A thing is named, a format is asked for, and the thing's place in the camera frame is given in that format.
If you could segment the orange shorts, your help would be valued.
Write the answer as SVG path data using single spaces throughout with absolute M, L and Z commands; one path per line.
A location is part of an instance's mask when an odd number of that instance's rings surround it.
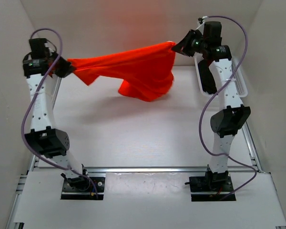
M 73 72 L 86 85 L 99 76 L 122 80 L 119 94 L 152 102 L 166 95 L 174 82 L 175 42 L 93 58 L 69 59 Z

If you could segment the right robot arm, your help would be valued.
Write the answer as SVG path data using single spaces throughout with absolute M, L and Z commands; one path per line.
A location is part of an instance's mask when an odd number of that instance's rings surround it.
M 205 173 L 204 184 L 211 191 L 217 190 L 228 177 L 228 157 L 231 143 L 251 114 L 244 106 L 233 81 L 236 68 L 232 67 L 232 55 L 227 45 L 222 45 L 222 25 L 219 21 L 201 21 L 196 30 L 190 30 L 172 51 L 193 57 L 196 53 L 203 60 L 218 87 L 210 98 L 218 98 L 219 112 L 210 119 L 214 133 L 212 156 Z

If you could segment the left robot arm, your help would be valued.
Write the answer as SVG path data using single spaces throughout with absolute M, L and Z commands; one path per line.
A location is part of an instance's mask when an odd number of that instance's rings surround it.
M 31 52 L 23 58 L 23 70 L 29 87 L 31 104 L 26 117 L 31 119 L 29 130 L 22 123 L 25 144 L 41 160 L 63 169 L 63 177 L 74 180 L 80 191 L 90 187 L 84 165 L 69 151 L 68 134 L 57 128 L 54 104 L 62 78 L 75 71 L 72 64 L 48 46 L 45 38 L 29 39 Z

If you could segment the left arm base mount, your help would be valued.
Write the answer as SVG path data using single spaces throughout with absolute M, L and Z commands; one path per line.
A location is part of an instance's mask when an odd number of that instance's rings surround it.
M 103 200 L 105 176 L 92 176 L 92 182 L 83 177 L 67 178 L 64 173 L 61 189 L 63 200 Z

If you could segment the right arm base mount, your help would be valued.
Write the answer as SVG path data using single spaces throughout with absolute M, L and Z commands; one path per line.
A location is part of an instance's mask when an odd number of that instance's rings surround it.
M 203 176 L 192 176 L 185 182 L 190 187 L 192 202 L 236 201 L 229 172 L 212 172 L 209 167 Z

